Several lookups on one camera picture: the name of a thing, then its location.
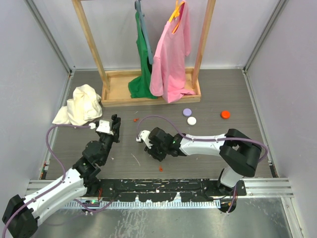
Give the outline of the white earbud case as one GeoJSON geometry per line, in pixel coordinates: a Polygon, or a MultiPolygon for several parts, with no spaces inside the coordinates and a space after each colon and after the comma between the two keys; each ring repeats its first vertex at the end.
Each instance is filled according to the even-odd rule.
{"type": "Polygon", "coordinates": [[[197,123],[197,119],[195,117],[188,117],[187,118],[187,123],[190,125],[190,126],[193,126],[197,123]]]}

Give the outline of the purple earbud case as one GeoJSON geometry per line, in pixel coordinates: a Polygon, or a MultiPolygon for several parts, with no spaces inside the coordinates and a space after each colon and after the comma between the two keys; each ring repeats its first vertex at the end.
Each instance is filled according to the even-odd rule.
{"type": "Polygon", "coordinates": [[[189,108],[185,108],[183,111],[182,111],[182,114],[183,116],[185,117],[190,117],[192,115],[192,110],[189,109],[189,108]]]}

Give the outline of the orange earbud case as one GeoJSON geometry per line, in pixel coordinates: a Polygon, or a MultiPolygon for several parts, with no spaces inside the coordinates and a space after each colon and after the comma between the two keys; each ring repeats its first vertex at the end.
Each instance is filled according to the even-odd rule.
{"type": "Polygon", "coordinates": [[[223,119],[229,119],[230,118],[230,112],[229,111],[222,111],[220,116],[223,118],[223,119]]]}

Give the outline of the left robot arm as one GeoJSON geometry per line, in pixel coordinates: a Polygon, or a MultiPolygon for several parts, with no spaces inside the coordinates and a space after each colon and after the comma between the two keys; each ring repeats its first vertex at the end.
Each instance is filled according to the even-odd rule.
{"type": "Polygon", "coordinates": [[[62,176],[25,197],[13,196],[2,217],[2,237],[9,232],[14,238],[30,238],[57,210],[83,195],[95,196],[100,181],[97,174],[106,164],[113,143],[119,142],[121,118],[112,115],[111,121],[99,120],[88,125],[99,139],[87,143],[81,158],[62,176]]]}

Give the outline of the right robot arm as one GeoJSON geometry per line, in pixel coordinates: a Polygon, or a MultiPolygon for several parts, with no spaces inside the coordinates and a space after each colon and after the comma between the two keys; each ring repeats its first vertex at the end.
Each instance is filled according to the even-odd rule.
{"type": "Polygon", "coordinates": [[[171,135],[156,127],[152,131],[142,130],[137,141],[144,142],[145,151],[158,161],[167,155],[221,157],[227,164],[217,181],[217,189],[222,195],[229,195],[240,179],[255,175],[263,148],[236,129],[216,136],[193,136],[180,133],[171,135]]]}

